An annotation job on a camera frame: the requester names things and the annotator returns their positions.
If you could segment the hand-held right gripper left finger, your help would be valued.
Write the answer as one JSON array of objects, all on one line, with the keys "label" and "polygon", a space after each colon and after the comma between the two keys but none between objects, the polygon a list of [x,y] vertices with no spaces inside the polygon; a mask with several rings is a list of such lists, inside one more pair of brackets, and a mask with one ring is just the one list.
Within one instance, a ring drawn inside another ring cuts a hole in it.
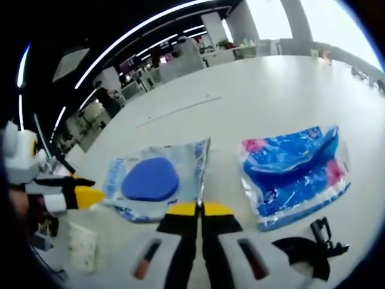
[{"label": "hand-held right gripper left finger", "polygon": [[135,288],[186,288],[196,257],[199,206],[169,207],[132,268]]}]

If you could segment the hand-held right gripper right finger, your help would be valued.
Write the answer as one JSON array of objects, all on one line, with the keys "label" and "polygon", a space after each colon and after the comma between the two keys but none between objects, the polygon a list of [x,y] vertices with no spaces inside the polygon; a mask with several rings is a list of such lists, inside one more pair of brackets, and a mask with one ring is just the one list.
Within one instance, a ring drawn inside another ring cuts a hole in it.
[{"label": "hand-held right gripper right finger", "polygon": [[243,230],[231,209],[217,202],[201,207],[202,250],[211,288],[276,288],[273,246]]}]

